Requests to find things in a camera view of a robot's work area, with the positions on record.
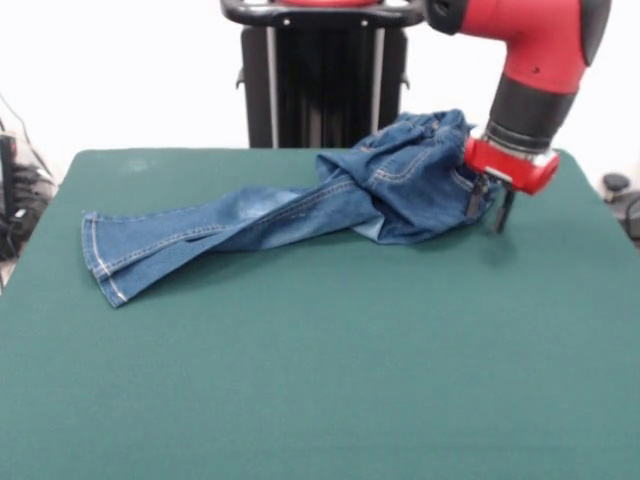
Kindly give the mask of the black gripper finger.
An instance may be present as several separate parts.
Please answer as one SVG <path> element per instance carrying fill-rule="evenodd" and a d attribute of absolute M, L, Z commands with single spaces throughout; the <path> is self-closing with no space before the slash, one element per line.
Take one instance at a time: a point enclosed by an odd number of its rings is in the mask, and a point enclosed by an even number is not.
<path fill-rule="evenodd" d="M 495 224 L 493 227 L 496 234 L 503 233 L 515 201 L 515 190 L 513 186 L 510 183 L 503 182 L 502 187 L 503 197 L 497 209 Z"/>
<path fill-rule="evenodd" d="M 477 221 L 485 213 L 485 196 L 488 193 L 488 179 L 485 174 L 479 174 L 470 193 L 465 218 Z"/>

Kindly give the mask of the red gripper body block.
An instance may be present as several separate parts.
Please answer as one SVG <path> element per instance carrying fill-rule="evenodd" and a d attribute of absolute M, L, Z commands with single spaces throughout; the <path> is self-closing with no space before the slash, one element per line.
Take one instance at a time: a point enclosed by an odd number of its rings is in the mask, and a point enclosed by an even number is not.
<path fill-rule="evenodd" d="M 517 192 L 535 195 L 554 177 L 560 155 L 554 149 L 539 154 L 509 150 L 489 140 L 481 127 L 473 127 L 466 140 L 464 161 L 472 170 L 494 177 Z"/>

